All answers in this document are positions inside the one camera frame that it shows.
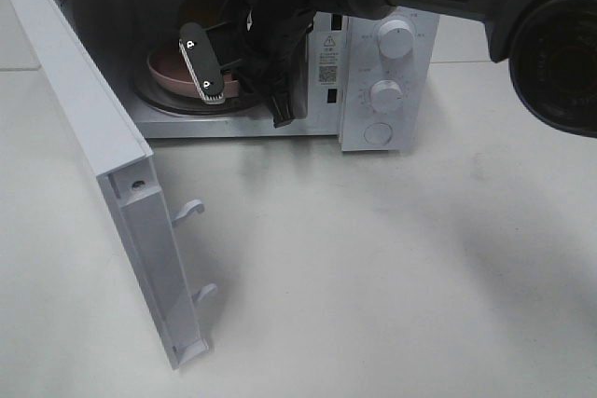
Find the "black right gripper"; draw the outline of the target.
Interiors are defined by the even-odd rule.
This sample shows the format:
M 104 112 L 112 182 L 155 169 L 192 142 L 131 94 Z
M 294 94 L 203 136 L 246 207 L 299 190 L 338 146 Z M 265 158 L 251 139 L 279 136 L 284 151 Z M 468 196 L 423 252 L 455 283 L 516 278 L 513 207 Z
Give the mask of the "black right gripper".
M 291 59 L 312 24 L 308 0 L 256 0 L 234 20 L 205 30 L 187 22 L 179 30 L 179 50 L 206 104 L 225 101 L 222 72 L 234 70 L 253 92 L 267 95 L 273 127 L 289 125 L 292 109 Z

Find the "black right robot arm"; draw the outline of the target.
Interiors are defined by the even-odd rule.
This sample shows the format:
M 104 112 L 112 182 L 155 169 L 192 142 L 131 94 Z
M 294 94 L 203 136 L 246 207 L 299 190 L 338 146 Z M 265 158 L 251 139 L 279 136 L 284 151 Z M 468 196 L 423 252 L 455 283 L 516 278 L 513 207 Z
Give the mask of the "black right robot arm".
M 275 127 L 293 120 L 289 64 L 316 13 L 380 20 L 395 7 L 481 22 L 490 59 L 507 62 L 525 107 L 556 130 L 596 134 L 596 0 L 256 0 L 218 56 L 211 30 L 188 22 L 178 47 L 200 99 L 224 100 L 223 72 L 259 93 Z

